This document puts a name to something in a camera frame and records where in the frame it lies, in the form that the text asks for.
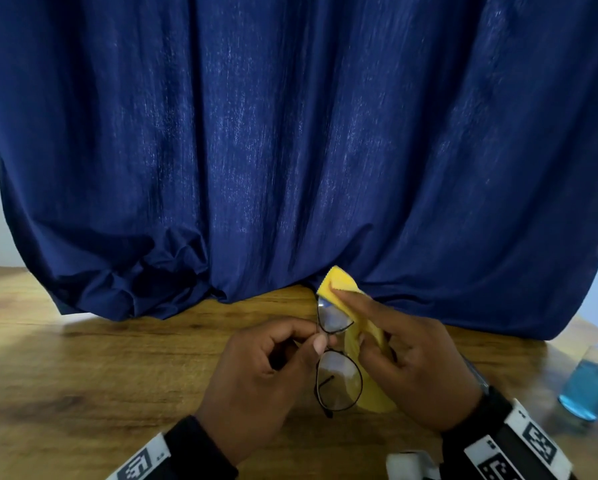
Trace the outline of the person's right hand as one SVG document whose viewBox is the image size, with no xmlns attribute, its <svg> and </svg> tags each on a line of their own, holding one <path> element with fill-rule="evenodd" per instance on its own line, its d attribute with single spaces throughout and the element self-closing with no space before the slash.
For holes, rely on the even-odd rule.
<svg viewBox="0 0 598 480">
<path fill-rule="evenodd" d="M 336 289 L 333 293 L 390 335 L 404 383 L 400 392 L 385 394 L 404 414 L 424 428 L 444 433 L 475 410 L 482 390 L 441 322 L 404 314 L 364 294 Z"/>
</svg>

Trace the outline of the person's left hand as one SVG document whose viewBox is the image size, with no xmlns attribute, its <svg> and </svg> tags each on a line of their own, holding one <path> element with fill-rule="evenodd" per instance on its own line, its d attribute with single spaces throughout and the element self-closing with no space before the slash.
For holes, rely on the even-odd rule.
<svg viewBox="0 0 598 480">
<path fill-rule="evenodd" d="M 228 340 L 194 416 L 234 467 L 280 432 L 315 371 L 299 395 L 282 392 L 287 341 L 300 344 L 316 333 L 315 322 L 277 317 Z"/>
</svg>

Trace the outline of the yellow cleaning cloth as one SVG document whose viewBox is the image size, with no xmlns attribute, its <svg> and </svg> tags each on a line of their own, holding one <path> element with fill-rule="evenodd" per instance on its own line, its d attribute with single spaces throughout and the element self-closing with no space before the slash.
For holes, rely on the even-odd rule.
<svg viewBox="0 0 598 480">
<path fill-rule="evenodd" d="M 363 378 L 363 391 L 355 406 L 371 413 L 389 413 L 395 411 L 397 409 L 395 403 L 381 390 L 374 379 L 368 375 L 367 371 L 360 365 L 358 358 L 358 339 L 362 332 L 369 332 L 376 339 L 381 351 L 386 356 L 390 356 L 390 346 L 388 345 L 384 332 L 372 322 L 356 315 L 349 309 L 347 305 L 333 293 L 333 290 L 335 289 L 357 294 L 363 294 L 363 292 L 358 288 L 354 279 L 337 266 L 332 267 L 327 272 L 317 290 L 317 298 L 319 296 L 326 298 L 350 317 L 353 322 L 351 328 L 345 333 L 345 352 L 347 352 L 359 366 Z"/>
</svg>

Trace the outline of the black thin-frame eyeglasses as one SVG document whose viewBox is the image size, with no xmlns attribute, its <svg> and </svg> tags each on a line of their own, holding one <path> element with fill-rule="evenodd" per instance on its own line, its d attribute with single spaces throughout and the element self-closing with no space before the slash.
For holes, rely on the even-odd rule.
<svg viewBox="0 0 598 480">
<path fill-rule="evenodd" d="M 361 371 L 345 352 L 345 333 L 353 322 L 342 310 L 326 298 L 317 298 L 317 325 L 319 331 L 335 338 L 335 347 L 326 347 L 317 367 L 313 395 L 328 419 L 335 413 L 350 410 L 363 391 Z"/>
</svg>

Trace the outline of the person's right forearm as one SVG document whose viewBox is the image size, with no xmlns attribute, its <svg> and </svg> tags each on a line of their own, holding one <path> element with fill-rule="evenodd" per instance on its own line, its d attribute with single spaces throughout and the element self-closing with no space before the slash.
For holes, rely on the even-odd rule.
<svg viewBox="0 0 598 480">
<path fill-rule="evenodd" d="M 489 387 L 466 419 L 442 433 L 441 480 L 484 480 L 464 450 L 486 435 L 494 437 L 511 411 L 511 402 L 495 387 Z"/>
</svg>

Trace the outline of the person's left forearm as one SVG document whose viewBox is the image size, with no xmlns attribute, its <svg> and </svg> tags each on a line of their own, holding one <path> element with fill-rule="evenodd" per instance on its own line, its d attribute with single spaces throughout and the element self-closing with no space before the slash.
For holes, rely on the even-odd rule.
<svg viewBox="0 0 598 480">
<path fill-rule="evenodd" d="M 158 480 L 236 480 L 239 472 L 194 416 L 178 421 L 164 435 L 170 457 Z"/>
</svg>

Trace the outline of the grey watch band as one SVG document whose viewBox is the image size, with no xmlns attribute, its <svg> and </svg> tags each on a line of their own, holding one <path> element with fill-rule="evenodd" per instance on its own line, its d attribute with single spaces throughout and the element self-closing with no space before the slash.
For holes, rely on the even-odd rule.
<svg viewBox="0 0 598 480">
<path fill-rule="evenodd" d="M 477 382 L 479 383 L 479 386 L 483 393 L 487 395 L 489 392 L 489 383 L 487 382 L 487 379 L 479 372 L 477 367 L 465 355 L 461 354 L 461 357 L 463 358 L 463 361 L 466 363 L 468 369 L 477 379 Z"/>
</svg>

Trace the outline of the white marker wrist band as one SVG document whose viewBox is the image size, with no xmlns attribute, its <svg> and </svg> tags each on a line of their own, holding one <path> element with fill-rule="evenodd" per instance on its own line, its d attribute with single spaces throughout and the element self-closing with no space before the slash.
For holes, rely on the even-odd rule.
<svg viewBox="0 0 598 480">
<path fill-rule="evenodd" d="M 149 480 L 170 456 L 164 435 L 158 433 L 105 480 Z"/>
</svg>

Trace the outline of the clear bottle with blue liquid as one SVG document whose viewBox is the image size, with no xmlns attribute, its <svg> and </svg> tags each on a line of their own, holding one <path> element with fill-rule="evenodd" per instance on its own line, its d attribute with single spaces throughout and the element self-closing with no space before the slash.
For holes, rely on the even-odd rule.
<svg viewBox="0 0 598 480">
<path fill-rule="evenodd" d="M 566 381 L 558 401 L 579 419 L 588 422 L 598 420 L 598 344 L 586 350 Z"/>
</svg>

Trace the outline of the dark blue curtain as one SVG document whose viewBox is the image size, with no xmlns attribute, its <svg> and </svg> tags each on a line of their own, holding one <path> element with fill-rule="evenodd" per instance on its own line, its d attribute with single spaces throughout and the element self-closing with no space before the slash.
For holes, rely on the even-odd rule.
<svg viewBox="0 0 598 480">
<path fill-rule="evenodd" d="M 339 266 L 550 340 L 598 270 L 598 0 L 0 0 L 0 194 L 63 314 Z"/>
</svg>

